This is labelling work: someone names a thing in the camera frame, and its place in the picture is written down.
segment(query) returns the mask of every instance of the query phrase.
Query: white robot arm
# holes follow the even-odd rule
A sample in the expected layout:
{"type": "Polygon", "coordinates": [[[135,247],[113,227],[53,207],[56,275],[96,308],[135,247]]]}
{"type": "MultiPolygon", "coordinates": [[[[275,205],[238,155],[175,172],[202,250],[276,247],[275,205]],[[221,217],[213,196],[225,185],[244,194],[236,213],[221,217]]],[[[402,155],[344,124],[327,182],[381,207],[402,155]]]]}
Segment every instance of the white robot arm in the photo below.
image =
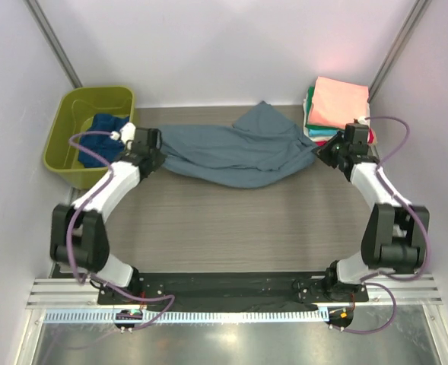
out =
{"type": "Polygon", "coordinates": [[[110,165],[110,170],[86,194],[71,205],[58,205],[53,211],[50,255],[56,262],[68,262],[66,246],[68,222],[102,185],[103,188],[81,212],[72,233],[73,252],[78,267],[97,274],[102,281],[125,288],[134,295],[141,292],[138,271],[110,253],[105,222],[122,198],[144,178],[159,168],[165,156],[160,149],[158,129],[137,128],[127,123],[111,138],[121,140],[126,149],[110,165]]]}
{"type": "Polygon", "coordinates": [[[351,123],[344,132],[338,132],[314,151],[325,164],[338,167],[344,173],[371,210],[361,250],[327,268],[323,290],[359,290],[361,279],[380,269],[413,274],[426,257],[426,242],[418,222],[399,202],[409,206],[426,229],[430,217],[428,210],[412,205],[386,178],[383,168],[378,168],[377,158],[368,154],[368,133],[368,126],[351,123]]]}

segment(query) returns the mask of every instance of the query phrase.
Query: gray wood grain surface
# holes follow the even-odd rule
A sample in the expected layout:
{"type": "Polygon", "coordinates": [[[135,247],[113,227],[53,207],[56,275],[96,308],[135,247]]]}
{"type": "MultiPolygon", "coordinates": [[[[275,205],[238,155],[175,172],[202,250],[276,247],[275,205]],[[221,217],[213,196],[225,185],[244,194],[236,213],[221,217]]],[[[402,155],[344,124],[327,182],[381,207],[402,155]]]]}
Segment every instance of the gray wood grain surface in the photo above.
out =
{"type": "MultiPolygon", "coordinates": [[[[138,110],[141,126],[230,125],[250,106],[138,110]]],[[[301,106],[277,106],[297,123],[301,106]]],[[[320,161],[262,189],[232,189],[159,169],[107,222],[112,253],[140,271],[324,269],[358,251],[361,194],[320,161]]]]}

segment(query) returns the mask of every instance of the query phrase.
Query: white enclosure wall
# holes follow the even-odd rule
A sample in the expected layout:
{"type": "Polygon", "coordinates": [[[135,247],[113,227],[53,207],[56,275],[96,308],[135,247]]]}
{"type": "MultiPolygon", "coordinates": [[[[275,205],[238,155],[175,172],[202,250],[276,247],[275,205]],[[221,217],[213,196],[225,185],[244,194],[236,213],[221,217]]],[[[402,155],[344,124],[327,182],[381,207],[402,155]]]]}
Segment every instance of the white enclosure wall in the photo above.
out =
{"type": "MultiPolygon", "coordinates": [[[[431,269],[448,308],[448,0],[427,9],[371,105],[411,125],[409,143],[386,166],[391,180],[431,213],[431,269]]],[[[375,122],[382,155],[404,135],[394,122],[375,122]]]]}
{"type": "Polygon", "coordinates": [[[70,84],[27,7],[0,0],[0,364],[11,364],[35,277],[49,273],[53,207],[68,186],[42,165],[70,84]]]}
{"type": "Polygon", "coordinates": [[[414,0],[39,0],[84,85],[138,106],[301,103],[318,75],[370,85],[414,0]]]}

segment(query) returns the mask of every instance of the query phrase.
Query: pink folded towel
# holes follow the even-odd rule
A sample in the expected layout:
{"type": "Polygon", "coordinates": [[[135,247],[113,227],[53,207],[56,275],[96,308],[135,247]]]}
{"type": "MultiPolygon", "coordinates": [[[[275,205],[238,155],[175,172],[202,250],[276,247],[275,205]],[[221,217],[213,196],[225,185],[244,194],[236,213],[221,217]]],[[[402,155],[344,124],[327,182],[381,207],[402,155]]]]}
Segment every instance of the pink folded towel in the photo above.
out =
{"type": "Polygon", "coordinates": [[[344,129],[347,123],[366,115],[368,98],[367,86],[319,77],[308,124],[344,129]]]}

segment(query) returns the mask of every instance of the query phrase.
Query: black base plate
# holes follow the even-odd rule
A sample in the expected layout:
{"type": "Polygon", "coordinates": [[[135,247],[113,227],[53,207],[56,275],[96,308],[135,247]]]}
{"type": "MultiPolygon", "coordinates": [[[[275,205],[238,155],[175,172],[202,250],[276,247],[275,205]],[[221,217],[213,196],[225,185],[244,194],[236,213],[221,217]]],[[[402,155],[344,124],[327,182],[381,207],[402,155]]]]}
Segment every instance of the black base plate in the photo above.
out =
{"type": "MultiPolygon", "coordinates": [[[[176,312],[301,312],[316,310],[313,303],[349,302],[350,294],[327,296],[319,289],[323,272],[245,272],[141,274],[144,295],[148,298],[175,295],[171,307],[176,312]]],[[[367,290],[354,295],[356,302],[367,302],[367,290]]],[[[121,305],[124,301],[108,290],[99,294],[100,305],[121,305]]],[[[166,303],[148,305],[161,310],[166,303]]]]}

